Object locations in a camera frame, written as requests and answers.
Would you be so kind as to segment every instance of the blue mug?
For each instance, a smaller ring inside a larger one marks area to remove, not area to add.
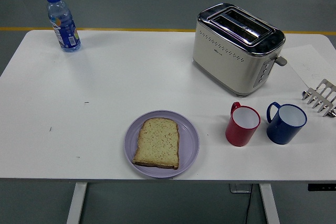
[[[271,119],[270,111],[272,106],[278,111]],[[307,115],[299,107],[293,104],[280,105],[277,102],[271,103],[267,108],[267,136],[276,144],[288,144],[293,137],[307,122]]]

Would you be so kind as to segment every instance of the cup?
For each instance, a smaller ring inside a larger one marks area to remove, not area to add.
[[[226,139],[235,146],[246,145],[257,127],[260,115],[255,109],[234,102],[231,107],[229,124],[225,131]]]
[[[271,119],[270,111],[273,105],[278,110]],[[267,136],[276,144],[288,144],[307,122],[305,112],[293,104],[280,105],[273,102],[268,106],[266,116],[269,122]]]

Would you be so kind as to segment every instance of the bottle label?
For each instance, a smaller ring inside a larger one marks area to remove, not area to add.
[[[80,40],[73,20],[69,25],[64,27],[61,27],[59,18],[53,18],[50,22],[62,48],[72,48],[79,44]]]

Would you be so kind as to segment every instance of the purple plate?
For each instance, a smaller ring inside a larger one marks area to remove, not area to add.
[[[138,148],[138,134],[144,121],[150,118],[168,118],[174,120],[178,124],[178,132],[180,133],[180,145],[178,156],[180,163],[177,170],[164,169],[157,167],[146,167],[134,165],[132,163],[135,151]],[[195,161],[199,150],[198,133],[193,124],[184,116],[173,111],[158,110],[148,112],[137,118],[128,128],[125,136],[125,154],[128,161],[138,171],[154,178],[171,178],[187,170]]]

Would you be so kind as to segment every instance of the red mug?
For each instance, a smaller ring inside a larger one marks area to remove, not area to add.
[[[246,145],[257,127],[260,125],[260,115],[248,106],[234,102],[231,107],[229,124],[225,131],[226,139],[235,146]]]

